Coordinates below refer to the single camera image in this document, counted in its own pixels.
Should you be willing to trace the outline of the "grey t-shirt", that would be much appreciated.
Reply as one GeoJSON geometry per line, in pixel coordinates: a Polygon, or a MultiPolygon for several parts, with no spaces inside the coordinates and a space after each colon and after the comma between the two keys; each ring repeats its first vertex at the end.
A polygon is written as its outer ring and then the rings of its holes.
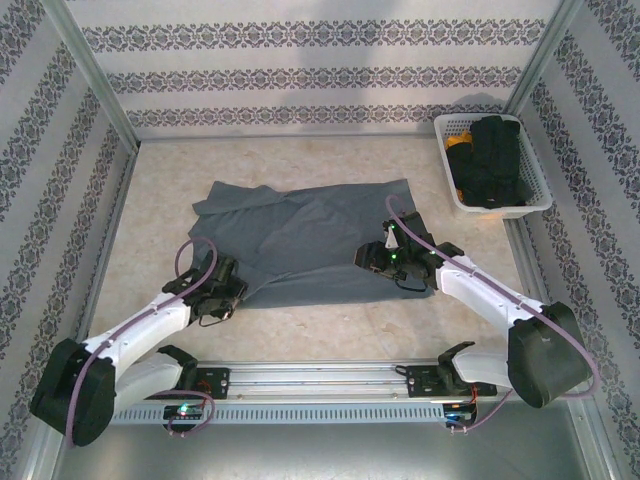
{"type": "Polygon", "coordinates": [[[215,182],[193,206],[189,235],[237,260],[244,309],[428,298],[432,290],[415,280],[403,290],[354,263],[359,247],[383,240],[390,195],[415,206],[405,179],[288,192],[215,182]]]}

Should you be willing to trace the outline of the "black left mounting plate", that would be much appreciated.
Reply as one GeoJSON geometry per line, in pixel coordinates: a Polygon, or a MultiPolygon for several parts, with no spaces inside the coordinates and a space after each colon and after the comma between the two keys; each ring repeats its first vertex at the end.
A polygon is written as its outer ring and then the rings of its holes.
{"type": "Polygon", "coordinates": [[[225,400],[230,385],[228,368],[196,368],[182,373],[177,383],[170,388],[175,394],[155,393],[145,400],[202,400],[197,392],[209,395],[214,400],[225,400]]]}

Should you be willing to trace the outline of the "black mounting plate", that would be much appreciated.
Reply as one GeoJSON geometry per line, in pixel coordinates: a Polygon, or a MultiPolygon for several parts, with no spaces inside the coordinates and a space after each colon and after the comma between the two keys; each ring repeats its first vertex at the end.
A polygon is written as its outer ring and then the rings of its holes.
{"type": "Polygon", "coordinates": [[[481,397],[497,395],[495,385],[466,382],[446,365],[396,365],[395,372],[405,378],[410,398],[471,396],[472,387],[481,397]]]}
{"type": "Polygon", "coordinates": [[[155,393],[145,400],[202,400],[197,392],[209,395],[214,400],[225,400],[230,385],[228,368],[196,368],[182,373],[177,383],[170,388],[175,394],[155,393]]]}

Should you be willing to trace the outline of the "white plastic basket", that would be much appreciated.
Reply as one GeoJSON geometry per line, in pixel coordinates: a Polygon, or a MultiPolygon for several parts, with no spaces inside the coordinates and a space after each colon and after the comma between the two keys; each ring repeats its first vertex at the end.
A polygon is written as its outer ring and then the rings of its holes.
{"type": "Polygon", "coordinates": [[[501,114],[500,118],[505,121],[513,121],[520,127],[518,137],[520,148],[519,181],[523,184],[526,195],[524,205],[488,209],[480,206],[467,206],[460,200],[455,190],[454,176],[446,156],[446,141],[449,137],[461,135],[471,127],[473,122],[488,116],[489,113],[457,113],[440,115],[434,119],[434,129],[453,211],[459,217],[517,219],[533,212],[549,209],[552,204],[551,193],[526,130],[515,116],[506,114],[501,114]]]}

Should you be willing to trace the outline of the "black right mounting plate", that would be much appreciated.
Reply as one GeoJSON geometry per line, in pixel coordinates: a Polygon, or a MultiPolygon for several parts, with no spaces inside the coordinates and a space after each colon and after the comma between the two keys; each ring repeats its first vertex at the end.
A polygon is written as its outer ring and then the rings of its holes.
{"type": "Polygon", "coordinates": [[[481,397],[497,395],[495,385],[466,382],[446,365],[396,365],[395,372],[405,378],[410,398],[471,396],[472,387],[481,397]]]}

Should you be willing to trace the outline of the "left controller board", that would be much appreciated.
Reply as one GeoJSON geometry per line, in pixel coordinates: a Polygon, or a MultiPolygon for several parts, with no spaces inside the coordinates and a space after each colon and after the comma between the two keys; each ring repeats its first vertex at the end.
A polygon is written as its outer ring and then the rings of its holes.
{"type": "Polygon", "coordinates": [[[164,408],[163,419],[169,420],[184,420],[184,421],[199,421],[205,416],[205,408],[200,404],[181,404],[181,405],[168,405],[164,408]]]}

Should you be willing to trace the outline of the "controller board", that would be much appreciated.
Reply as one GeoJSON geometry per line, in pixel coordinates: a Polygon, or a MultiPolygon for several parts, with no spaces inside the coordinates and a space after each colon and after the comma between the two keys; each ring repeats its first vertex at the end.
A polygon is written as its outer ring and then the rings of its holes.
{"type": "Polygon", "coordinates": [[[443,412],[448,424],[454,427],[470,427],[477,418],[477,405],[475,403],[446,403],[443,412]]]}
{"type": "Polygon", "coordinates": [[[164,408],[163,419],[169,420],[184,420],[184,421],[199,421],[205,416],[205,408],[200,404],[181,404],[181,405],[168,405],[164,408]]]}

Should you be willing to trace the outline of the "black t-shirt pile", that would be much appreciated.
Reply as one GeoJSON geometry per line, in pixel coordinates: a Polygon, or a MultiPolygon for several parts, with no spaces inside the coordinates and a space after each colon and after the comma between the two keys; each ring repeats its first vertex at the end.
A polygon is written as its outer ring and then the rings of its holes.
{"type": "Polygon", "coordinates": [[[467,206],[488,209],[523,206],[526,195],[519,181],[520,127],[492,115],[473,122],[468,130],[473,149],[462,145],[445,149],[460,200],[467,206]]]}

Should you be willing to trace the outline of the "right controller board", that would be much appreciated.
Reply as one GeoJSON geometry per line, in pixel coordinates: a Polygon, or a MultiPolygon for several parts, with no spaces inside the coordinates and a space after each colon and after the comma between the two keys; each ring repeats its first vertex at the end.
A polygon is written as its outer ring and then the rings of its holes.
{"type": "Polygon", "coordinates": [[[470,427],[477,418],[477,405],[475,403],[446,403],[443,412],[448,424],[454,427],[470,427]]]}

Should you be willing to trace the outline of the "grey metal sheet panel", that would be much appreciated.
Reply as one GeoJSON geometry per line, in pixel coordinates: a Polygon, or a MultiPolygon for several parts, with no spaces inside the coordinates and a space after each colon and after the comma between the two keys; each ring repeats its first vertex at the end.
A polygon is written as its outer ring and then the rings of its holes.
{"type": "Polygon", "coordinates": [[[434,423],[213,425],[185,439],[114,426],[55,480],[626,480],[574,405],[504,405],[475,430],[434,423]]]}

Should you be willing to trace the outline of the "aluminium side frame rail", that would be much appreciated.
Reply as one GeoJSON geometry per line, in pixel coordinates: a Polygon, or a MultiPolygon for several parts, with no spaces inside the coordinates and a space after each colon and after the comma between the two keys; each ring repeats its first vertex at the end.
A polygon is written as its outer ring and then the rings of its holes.
{"type": "Polygon", "coordinates": [[[128,156],[123,170],[118,178],[111,207],[106,218],[105,230],[101,237],[100,248],[96,262],[89,277],[88,288],[79,310],[79,316],[74,322],[69,337],[73,340],[83,339],[89,333],[92,319],[95,314],[100,291],[107,272],[109,258],[117,236],[117,230],[124,210],[126,197],[130,188],[136,161],[139,156],[139,147],[128,156]]]}
{"type": "Polygon", "coordinates": [[[506,219],[503,224],[524,292],[548,304],[548,292],[523,219],[506,219]]]}

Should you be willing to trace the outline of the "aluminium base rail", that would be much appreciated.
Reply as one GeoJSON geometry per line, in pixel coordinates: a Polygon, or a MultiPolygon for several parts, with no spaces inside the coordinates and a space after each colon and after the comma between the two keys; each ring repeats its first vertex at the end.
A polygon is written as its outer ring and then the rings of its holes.
{"type": "Polygon", "coordinates": [[[533,387],[514,386],[507,374],[506,358],[496,352],[463,352],[448,358],[414,361],[364,362],[189,362],[182,367],[166,354],[156,353],[130,367],[116,382],[115,410],[120,411],[155,393],[167,393],[182,373],[196,368],[228,368],[230,385],[225,400],[265,402],[342,400],[425,399],[443,403],[463,401],[470,396],[410,398],[405,378],[396,365],[446,365],[469,383],[495,385],[497,393],[511,390],[525,399],[533,387]]]}

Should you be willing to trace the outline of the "aluminium back frame rail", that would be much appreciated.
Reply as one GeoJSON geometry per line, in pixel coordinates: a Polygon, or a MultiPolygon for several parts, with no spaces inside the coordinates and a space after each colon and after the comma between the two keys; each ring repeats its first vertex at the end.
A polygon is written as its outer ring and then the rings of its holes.
{"type": "Polygon", "coordinates": [[[253,139],[332,139],[332,138],[391,138],[391,137],[407,137],[407,138],[427,138],[435,139],[436,132],[431,129],[427,131],[417,132],[375,132],[375,131],[322,131],[322,132],[267,132],[253,135],[199,135],[199,136],[181,136],[181,137],[157,137],[141,139],[139,144],[162,144],[162,143],[184,143],[184,142],[206,142],[206,141],[245,141],[253,139]]]}

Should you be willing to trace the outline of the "aluminium frame post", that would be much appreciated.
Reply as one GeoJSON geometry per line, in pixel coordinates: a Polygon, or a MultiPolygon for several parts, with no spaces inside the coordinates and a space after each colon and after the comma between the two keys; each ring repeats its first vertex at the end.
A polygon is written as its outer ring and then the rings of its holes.
{"type": "Polygon", "coordinates": [[[46,14],[54,24],[62,41],[73,56],[83,77],[104,108],[111,124],[129,153],[137,154],[140,140],[124,112],[118,98],[104,73],[88,41],[65,0],[40,0],[46,14]]]}
{"type": "Polygon", "coordinates": [[[503,108],[504,114],[520,115],[531,92],[542,77],[554,51],[584,3],[585,0],[559,0],[559,4],[550,17],[534,53],[523,69],[516,87],[503,108]]]}

